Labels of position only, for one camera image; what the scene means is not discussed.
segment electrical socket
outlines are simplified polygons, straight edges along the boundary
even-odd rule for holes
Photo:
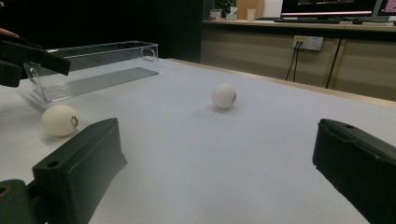
[[[320,50],[323,43],[323,37],[309,36],[306,40],[306,49]]]
[[[295,35],[292,47],[295,48],[297,45],[297,42],[301,42],[299,49],[306,49],[307,39],[308,39],[308,37],[305,35]]]

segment white cup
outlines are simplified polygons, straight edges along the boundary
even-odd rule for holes
[[[250,8],[247,10],[247,21],[254,21],[256,18],[256,9]]]

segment white ball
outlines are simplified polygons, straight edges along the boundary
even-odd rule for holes
[[[69,105],[53,105],[41,116],[44,129],[55,136],[66,136],[78,126],[78,113]]]
[[[228,109],[236,99],[235,88],[229,84],[220,84],[212,91],[212,101],[216,107]]]

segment transparent acrylic container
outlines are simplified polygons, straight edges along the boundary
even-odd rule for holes
[[[24,64],[35,92],[46,103],[159,74],[158,45],[153,43],[127,41],[48,52],[70,60],[68,76],[39,63]]]

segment monitor screen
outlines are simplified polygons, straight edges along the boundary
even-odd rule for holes
[[[384,0],[378,10],[379,16],[396,16],[396,0]]]
[[[283,0],[281,17],[371,16],[376,0]]]

